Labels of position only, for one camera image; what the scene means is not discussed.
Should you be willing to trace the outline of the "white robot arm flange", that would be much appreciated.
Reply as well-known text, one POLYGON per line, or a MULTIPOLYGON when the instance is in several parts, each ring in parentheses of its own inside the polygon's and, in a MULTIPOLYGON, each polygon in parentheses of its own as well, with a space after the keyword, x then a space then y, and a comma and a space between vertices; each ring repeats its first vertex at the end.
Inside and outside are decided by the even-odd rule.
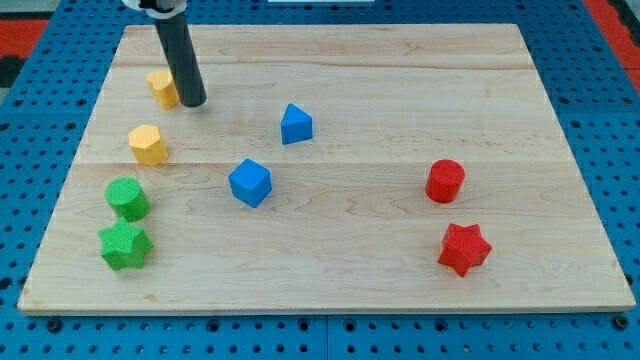
POLYGON ((187 7, 186 0, 121 0, 134 11, 144 11, 156 20, 166 20, 182 14, 187 7))

